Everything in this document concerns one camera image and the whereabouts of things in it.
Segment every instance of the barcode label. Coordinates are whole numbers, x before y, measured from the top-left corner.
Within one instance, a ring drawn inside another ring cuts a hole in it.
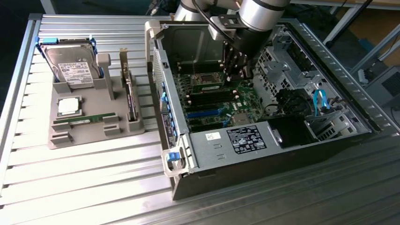
[[[68,84],[92,83],[94,78],[87,62],[60,63],[59,67]]]

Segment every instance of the motherboard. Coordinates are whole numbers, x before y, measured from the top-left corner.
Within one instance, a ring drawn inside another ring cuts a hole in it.
[[[252,81],[227,84],[222,71],[204,72],[202,67],[196,68],[199,73],[196,69],[179,70],[174,76],[191,132],[256,122],[263,115],[263,107]]]

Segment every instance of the hard drive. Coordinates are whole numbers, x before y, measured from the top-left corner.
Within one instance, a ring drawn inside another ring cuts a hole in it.
[[[67,82],[72,89],[94,87],[94,79],[102,78],[94,41],[44,38],[38,47],[56,82]]]

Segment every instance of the power supply label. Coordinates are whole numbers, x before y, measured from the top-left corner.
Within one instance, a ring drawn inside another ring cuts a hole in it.
[[[238,154],[266,149],[267,145],[256,125],[227,130]]]
[[[92,74],[87,62],[60,63],[59,67],[68,84],[92,83]]]

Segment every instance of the slotted aluminum surface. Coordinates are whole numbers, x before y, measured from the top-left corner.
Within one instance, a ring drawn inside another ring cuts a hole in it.
[[[50,150],[52,75],[31,48],[27,66],[22,65],[20,91],[8,96],[15,99],[15,110],[2,117],[11,122],[0,165],[0,224],[399,224],[400,140],[391,126],[375,139],[320,164],[171,200],[146,74],[143,24],[150,19],[46,15],[34,23],[34,35],[40,29],[40,37],[92,34],[99,51],[111,54],[114,75],[120,69],[119,49],[130,49],[147,132]]]

